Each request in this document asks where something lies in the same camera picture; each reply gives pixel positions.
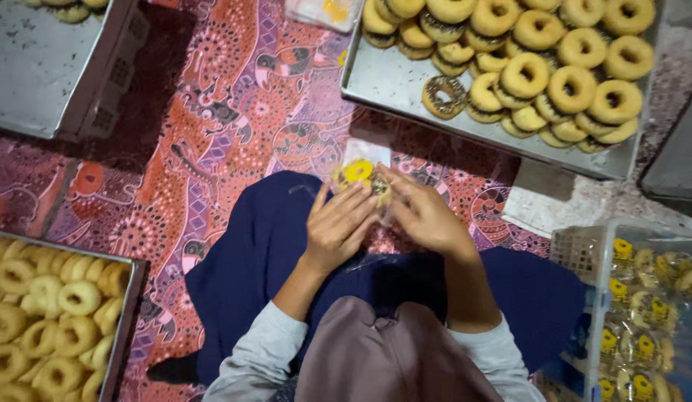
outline patterned mat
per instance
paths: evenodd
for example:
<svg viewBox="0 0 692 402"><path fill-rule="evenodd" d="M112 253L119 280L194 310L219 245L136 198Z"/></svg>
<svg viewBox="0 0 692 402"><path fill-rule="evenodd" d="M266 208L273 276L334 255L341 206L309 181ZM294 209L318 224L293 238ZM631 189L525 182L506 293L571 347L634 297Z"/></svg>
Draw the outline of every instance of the patterned mat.
<svg viewBox="0 0 692 402"><path fill-rule="evenodd" d="M283 169L323 178L350 135L390 140L393 165L435 186L480 249L547 254L548 240L500 219L516 158L341 100L347 36L286 20L279 0L160 3L143 4L150 38L110 140L0 133L0 229L151 263L121 401L201 398L145 377L202 342L183 275L244 187ZM378 229L370 249L408 249L399 239Z"/></svg>

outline sleeve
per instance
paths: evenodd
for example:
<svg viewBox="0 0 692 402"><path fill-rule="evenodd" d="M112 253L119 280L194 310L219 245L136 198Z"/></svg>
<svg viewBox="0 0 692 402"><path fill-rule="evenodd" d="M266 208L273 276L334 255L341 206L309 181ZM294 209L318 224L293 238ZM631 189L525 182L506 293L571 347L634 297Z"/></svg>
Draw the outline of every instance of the sleeve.
<svg viewBox="0 0 692 402"><path fill-rule="evenodd" d="M448 332L505 402L545 402L542 393L528 380L528 370L504 315L502 323L488 332Z"/></svg>
<svg viewBox="0 0 692 402"><path fill-rule="evenodd" d="M308 328L270 301L234 346L232 355L222 361L220 376L209 386L203 400L269 399L289 379L289 362L299 352Z"/></svg>

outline hand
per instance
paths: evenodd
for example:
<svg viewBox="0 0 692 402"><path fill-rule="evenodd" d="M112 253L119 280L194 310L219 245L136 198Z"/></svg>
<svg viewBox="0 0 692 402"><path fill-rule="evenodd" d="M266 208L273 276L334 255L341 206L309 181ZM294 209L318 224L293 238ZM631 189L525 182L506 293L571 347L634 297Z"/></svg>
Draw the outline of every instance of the hand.
<svg viewBox="0 0 692 402"><path fill-rule="evenodd" d="M328 275L357 251L371 224L376 196L358 182L334 196L324 205L328 180L319 189L306 222L306 251L300 259L310 269Z"/></svg>
<svg viewBox="0 0 692 402"><path fill-rule="evenodd" d="M393 197L389 212L414 242L446 255L472 242L465 225L433 187L381 164L377 169L398 195Z"/></svg>

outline aluminum tray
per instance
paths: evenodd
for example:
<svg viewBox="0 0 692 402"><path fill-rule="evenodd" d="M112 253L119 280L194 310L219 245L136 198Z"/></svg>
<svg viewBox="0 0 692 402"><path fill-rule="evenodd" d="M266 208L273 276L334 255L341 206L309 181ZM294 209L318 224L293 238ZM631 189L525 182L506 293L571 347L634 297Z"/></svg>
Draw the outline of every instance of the aluminum tray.
<svg viewBox="0 0 692 402"><path fill-rule="evenodd" d="M125 367L127 355L126 348L130 342L130 331L132 330L132 319L135 316L135 307L138 298L142 291L142 280L145 277L145 267L147 262L141 260L133 260L131 258L116 257L114 255L103 254L102 252L92 252L81 250L78 248L68 247L54 242L38 240L31 237L20 236L18 234L5 233L0 231L1 237L9 237L12 239L23 240L29 244L41 245L50 248L56 248L63 251L79 252L81 254L92 255L96 258L104 258L105 260L126 262L132 267L130 281L125 291L125 300L123 301L122 311L120 312L120 320L118 321L118 330L115 333L113 348L110 352L110 360L108 362L108 370L103 380L103 388L100 392L98 400L100 402L113 401L119 391L120 373Z"/></svg>
<svg viewBox="0 0 692 402"><path fill-rule="evenodd" d="M665 3L665 0L656 1L656 19L643 35L655 47L656 59L652 73L637 82L644 95L640 122L646 122L649 116L649 99L653 83L651 77L660 58L660 47L656 45L659 42L660 24L664 21ZM470 119L465 111L451 120L440 120L430 114L422 104L421 92L429 78L440 74L430 60L409 60L395 46L387 50L376 49L361 38L360 29L354 29L346 64L341 74L341 96L372 109L394 114L467 140L593 178L626 179L631 174L644 124L639 125L636 135L617 147L598 154L585 154L576 147L568 150L553 148L536 135L520 140L506 133L499 123L478 123ZM467 71L459 80L467 89L472 83L472 77Z"/></svg>
<svg viewBox="0 0 692 402"><path fill-rule="evenodd" d="M77 133L136 1L110 1L102 23L67 24L0 0L0 127L41 138Z"/></svg>

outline dark blue cloth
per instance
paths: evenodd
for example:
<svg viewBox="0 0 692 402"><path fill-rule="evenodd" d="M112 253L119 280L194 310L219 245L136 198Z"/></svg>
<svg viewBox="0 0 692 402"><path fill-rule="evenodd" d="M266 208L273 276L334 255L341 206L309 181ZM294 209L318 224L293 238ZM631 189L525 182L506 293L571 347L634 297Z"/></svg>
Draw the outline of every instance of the dark blue cloth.
<svg viewBox="0 0 692 402"><path fill-rule="evenodd" d="M205 327L198 355L201 383L218 376L222 360L277 294L306 248L306 218L321 181L280 172L244 189L227 231L186 276ZM528 252L494 248L481 253L494 297L510 324L525 365L533 372L556 357L584 307L584 286L570 271ZM445 319L447 301L439 254L356 255L316 295L298 369L321 317L342 296L371 303L390 315L405 301L430 307Z"/></svg>

